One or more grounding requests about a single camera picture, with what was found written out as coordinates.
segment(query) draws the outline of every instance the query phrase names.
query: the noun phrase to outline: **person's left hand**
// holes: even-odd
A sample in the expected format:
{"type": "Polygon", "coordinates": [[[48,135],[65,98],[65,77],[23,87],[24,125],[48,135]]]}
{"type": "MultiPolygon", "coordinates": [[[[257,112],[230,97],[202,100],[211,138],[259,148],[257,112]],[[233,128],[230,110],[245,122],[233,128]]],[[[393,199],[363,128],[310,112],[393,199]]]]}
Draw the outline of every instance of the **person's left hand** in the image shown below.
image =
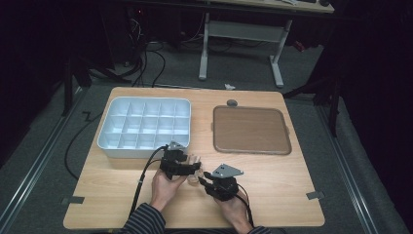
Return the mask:
{"type": "Polygon", "coordinates": [[[180,176],[175,180],[170,180],[161,169],[158,169],[152,179],[152,200],[149,205],[161,212],[173,199],[186,177],[180,176]]]}

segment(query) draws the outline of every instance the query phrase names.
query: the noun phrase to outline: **wooden tabletop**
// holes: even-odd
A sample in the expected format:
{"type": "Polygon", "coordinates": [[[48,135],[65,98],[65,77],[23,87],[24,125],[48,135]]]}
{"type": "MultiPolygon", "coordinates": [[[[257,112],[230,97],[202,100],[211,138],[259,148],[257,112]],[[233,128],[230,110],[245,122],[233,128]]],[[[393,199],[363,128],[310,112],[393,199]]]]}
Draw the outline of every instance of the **wooden tabletop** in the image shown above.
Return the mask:
{"type": "MultiPolygon", "coordinates": [[[[315,191],[297,136],[282,95],[277,92],[183,90],[157,88],[115,88],[115,97],[187,98],[192,104],[188,154],[201,157],[204,170],[212,172],[225,163],[244,171],[236,176],[249,196],[256,225],[321,226],[324,216],[317,199],[307,193],[315,191]],[[276,108],[283,114],[289,129],[292,151],[289,155],[226,154],[217,152],[212,143],[212,110],[234,99],[239,106],[276,108]]],[[[114,159],[97,146],[101,118],[85,166],[73,196],[84,197],[83,204],[70,204],[64,218],[69,229],[122,227],[131,209],[137,181],[146,159],[114,159]]],[[[151,181],[159,164],[146,172],[138,204],[149,203],[151,181]]],[[[229,227],[212,197],[201,185],[184,182],[172,203],[163,211],[167,228],[229,227]]]]}

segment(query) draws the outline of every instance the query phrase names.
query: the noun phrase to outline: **striped sleeve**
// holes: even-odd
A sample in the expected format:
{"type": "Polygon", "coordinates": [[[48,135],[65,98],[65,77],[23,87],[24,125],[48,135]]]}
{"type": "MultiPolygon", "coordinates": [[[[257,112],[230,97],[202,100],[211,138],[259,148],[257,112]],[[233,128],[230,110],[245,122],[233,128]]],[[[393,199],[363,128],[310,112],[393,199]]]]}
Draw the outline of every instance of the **striped sleeve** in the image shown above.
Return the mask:
{"type": "Polygon", "coordinates": [[[142,203],[130,216],[118,233],[158,234],[164,233],[165,220],[161,213],[146,203],[142,203]]]}
{"type": "Polygon", "coordinates": [[[248,234],[271,234],[271,230],[263,226],[257,226],[248,232],[248,234]]]}

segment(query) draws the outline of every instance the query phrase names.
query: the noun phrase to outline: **brown tray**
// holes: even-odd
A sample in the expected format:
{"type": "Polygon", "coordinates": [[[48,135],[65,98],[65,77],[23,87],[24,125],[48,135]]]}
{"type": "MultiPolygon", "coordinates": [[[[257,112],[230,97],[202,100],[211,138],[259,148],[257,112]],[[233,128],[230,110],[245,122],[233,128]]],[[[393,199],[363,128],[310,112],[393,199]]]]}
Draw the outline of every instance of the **brown tray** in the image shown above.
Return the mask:
{"type": "Polygon", "coordinates": [[[213,145],[224,153],[287,155],[288,128],[274,108],[219,105],[213,109],[213,145]]]}

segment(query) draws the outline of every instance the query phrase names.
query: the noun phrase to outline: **desk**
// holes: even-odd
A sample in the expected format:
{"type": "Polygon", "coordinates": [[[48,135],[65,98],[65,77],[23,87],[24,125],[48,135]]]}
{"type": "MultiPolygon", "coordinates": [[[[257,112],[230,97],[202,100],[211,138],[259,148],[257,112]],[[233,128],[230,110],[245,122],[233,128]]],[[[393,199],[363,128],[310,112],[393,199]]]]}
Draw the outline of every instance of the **desk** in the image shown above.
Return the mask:
{"type": "MultiPolygon", "coordinates": [[[[115,88],[107,103],[115,97],[187,98],[192,104],[191,139],[188,154],[201,156],[204,170],[212,172],[225,163],[244,171],[237,176],[250,200],[254,222],[273,226],[321,226],[324,217],[303,153],[282,94],[276,92],[115,88]],[[225,154],[212,143],[212,109],[235,99],[239,106],[269,107],[280,110],[289,129],[292,151],[287,156],[225,154]]],[[[83,204],[70,204],[64,218],[69,229],[120,228],[126,222],[137,180],[146,159],[113,159],[97,146],[100,120],[93,144],[73,196],[84,197],[83,204]]],[[[152,165],[143,182],[138,204],[151,198],[151,178],[159,165],[152,165]]],[[[221,228],[229,224],[221,216],[213,199],[201,185],[184,182],[172,203],[164,210],[167,228],[221,228]]]]}
{"type": "MultiPolygon", "coordinates": [[[[323,7],[319,2],[298,2],[297,5],[291,5],[289,3],[275,0],[210,0],[210,2],[285,9],[290,11],[307,11],[313,13],[332,14],[334,12],[334,8],[331,5],[323,7]]],[[[199,79],[205,80],[207,78],[208,37],[228,37],[276,43],[277,46],[275,47],[275,54],[273,56],[270,56],[270,64],[273,70],[273,76],[276,82],[276,86],[282,88],[283,81],[278,62],[280,59],[280,55],[282,53],[282,48],[285,44],[286,37],[288,36],[291,24],[291,19],[286,21],[285,26],[278,27],[237,22],[226,22],[221,20],[209,20],[209,13],[206,13],[206,22],[204,27],[204,46],[201,55],[199,79]]]]}

